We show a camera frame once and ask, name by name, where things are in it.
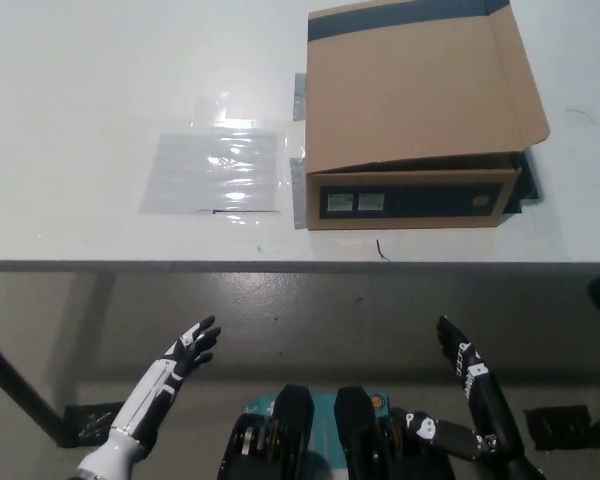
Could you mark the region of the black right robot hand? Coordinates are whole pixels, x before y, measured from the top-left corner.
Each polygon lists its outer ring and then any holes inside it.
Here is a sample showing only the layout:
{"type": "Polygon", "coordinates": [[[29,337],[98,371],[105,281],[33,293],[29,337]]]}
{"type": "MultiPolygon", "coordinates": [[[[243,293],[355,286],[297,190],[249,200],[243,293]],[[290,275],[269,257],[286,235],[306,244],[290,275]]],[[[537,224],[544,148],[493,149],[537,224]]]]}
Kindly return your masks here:
{"type": "Polygon", "coordinates": [[[524,445],[509,404],[474,344],[447,317],[437,322],[443,356],[450,362],[466,398],[472,428],[424,411],[390,409],[405,435],[451,456],[496,467],[524,457],[524,445]]]}

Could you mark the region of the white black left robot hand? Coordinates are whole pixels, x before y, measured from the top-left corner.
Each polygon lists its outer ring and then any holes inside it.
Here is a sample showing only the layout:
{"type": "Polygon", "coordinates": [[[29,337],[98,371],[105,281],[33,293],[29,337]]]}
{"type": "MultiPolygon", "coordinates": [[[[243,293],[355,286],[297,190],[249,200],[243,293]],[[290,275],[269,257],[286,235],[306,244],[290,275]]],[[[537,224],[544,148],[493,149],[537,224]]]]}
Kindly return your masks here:
{"type": "Polygon", "coordinates": [[[211,349],[221,332],[214,322],[209,316],[178,337],[145,372],[113,421],[113,429],[137,441],[146,453],[186,378],[212,360],[211,349]]]}

